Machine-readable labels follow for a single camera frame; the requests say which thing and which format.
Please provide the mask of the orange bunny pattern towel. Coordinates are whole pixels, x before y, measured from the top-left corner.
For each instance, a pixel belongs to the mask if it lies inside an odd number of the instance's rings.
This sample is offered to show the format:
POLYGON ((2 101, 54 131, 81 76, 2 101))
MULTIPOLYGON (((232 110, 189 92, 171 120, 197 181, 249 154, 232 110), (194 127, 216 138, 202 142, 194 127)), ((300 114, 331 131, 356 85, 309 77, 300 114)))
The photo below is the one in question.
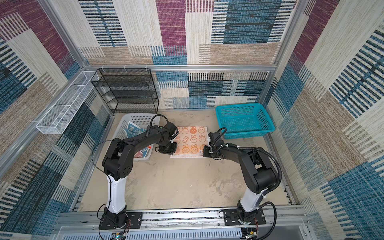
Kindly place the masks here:
POLYGON ((170 156, 173 159, 195 159, 203 157, 204 146, 209 145, 208 127, 183 126, 178 127, 179 134, 174 139, 177 143, 176 152, 170 156))

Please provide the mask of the white plastic laundry basket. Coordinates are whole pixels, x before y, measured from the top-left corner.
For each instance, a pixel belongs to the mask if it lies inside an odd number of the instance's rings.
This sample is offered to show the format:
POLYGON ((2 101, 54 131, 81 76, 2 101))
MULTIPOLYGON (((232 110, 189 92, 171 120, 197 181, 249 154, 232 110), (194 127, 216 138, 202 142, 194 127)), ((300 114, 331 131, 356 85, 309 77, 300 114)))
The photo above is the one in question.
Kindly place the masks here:
MULTIPOLYGON (((133 113, 124 115, 113 135, 113 139, 119 138, 123 140, 144 133, 147 130, 147 127, 154 115, 155 114, 145 113, 133 113)), ((154 145, 143 148, 135 154, 134 160, 147 161, 152 154, 153 148, 154 145)))

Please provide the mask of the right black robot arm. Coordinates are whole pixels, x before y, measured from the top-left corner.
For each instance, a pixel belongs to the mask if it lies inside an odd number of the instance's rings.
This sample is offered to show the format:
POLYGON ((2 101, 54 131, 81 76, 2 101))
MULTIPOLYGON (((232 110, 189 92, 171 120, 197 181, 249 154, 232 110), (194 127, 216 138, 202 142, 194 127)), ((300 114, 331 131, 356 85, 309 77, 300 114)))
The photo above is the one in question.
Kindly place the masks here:
POLYGON ((209 133, 209 144, 203 157, 214 160, 231 160, 240 165, 247 189, 237 206, 240 224, 250 224, 261 213, 262 200, 282 181, 282 169, 277 159, 260 147, 240 147, 222 139, 226 128, 209 133))

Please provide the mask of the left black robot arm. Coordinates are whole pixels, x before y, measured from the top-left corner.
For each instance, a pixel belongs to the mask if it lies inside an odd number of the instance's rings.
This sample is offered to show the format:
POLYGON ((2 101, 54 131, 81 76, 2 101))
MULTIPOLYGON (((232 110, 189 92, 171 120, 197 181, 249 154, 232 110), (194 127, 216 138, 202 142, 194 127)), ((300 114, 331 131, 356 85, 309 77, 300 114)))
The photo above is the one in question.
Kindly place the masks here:
POLYGON ((108 181, 108 201, 100 219, 100 230, 119 230, 134 224, 127 213, 125 201, 126 181, 133 169, 134 156, 153 144, 159 146, 161 154, 173 155, 177 148, 173 139, 178 134, 175 124, 169 122, 165 116, 156 114, 143 133, 131 138, 110 140, 102 162, 102 172, 108 181))

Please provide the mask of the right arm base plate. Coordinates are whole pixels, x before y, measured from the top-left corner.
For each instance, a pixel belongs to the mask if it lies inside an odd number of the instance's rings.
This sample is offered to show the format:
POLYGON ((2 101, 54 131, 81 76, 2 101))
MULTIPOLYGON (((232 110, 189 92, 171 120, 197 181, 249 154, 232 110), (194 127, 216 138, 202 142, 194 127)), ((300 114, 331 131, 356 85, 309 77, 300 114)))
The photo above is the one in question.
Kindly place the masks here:
POLYGON ((266 224, 262 209, 250 213, 244 212, 241 208, 222 209, 219 211, 219 217, 224 220, 226 226, 266 224))

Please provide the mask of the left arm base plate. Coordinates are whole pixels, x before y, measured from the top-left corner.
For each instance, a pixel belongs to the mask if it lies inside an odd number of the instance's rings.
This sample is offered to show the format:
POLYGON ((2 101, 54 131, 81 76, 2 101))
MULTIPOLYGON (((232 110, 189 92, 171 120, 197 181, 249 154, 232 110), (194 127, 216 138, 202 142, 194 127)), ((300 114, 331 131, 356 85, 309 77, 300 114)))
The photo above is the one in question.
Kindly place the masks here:
POLYGON ((113 214, 104 213, 99 224, 99 230, 128 230, 139 229, 142 223, 143 212, 121 212, 113 214))

